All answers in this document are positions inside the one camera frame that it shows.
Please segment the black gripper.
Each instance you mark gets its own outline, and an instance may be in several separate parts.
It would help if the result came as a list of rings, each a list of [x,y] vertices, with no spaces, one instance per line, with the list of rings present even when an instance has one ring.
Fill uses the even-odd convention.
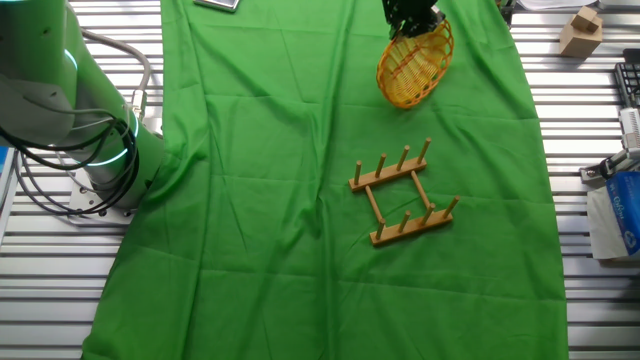
[[[384,14],[390,26],[389,39],[406,36],[405,27],[412,23],[412,35],[433,32],[445,19],[442,12],[432,11],[436,0],[382,0]]]

